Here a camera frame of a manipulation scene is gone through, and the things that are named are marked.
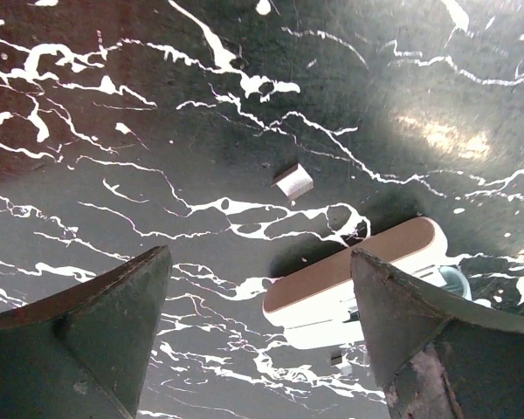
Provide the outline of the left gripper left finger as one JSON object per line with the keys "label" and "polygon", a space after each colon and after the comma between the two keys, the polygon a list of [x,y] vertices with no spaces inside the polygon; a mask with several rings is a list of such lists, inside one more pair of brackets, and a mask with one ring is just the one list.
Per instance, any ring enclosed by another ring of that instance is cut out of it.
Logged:
{"label": "left gripper left finger", "polygon": [[171,268],[156,246],[0,313],[0,418],[134,418]]}

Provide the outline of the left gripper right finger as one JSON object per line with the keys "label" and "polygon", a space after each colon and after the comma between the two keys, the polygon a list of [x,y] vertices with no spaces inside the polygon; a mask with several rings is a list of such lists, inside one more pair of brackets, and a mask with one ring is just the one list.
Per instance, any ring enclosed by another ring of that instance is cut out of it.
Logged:
{"label": "left gripper right finger", "polygon": [[392,418],[524,418],[524,317],[460,298],[363,250],[351,276]]}

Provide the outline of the light blue stapler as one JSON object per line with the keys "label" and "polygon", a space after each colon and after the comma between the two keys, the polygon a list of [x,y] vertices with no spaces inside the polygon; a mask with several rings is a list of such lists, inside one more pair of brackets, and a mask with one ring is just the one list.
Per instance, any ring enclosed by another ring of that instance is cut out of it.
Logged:
{"label": "light blue stapler", "polygon": [[468,279],[445,263],[448,240],[437,222],[416,217],[368,237],[272,284],[263,314],[288,344],[308,350],[364,340],[351,278],[351,253],[361,248],[426,283],[472,298]]}

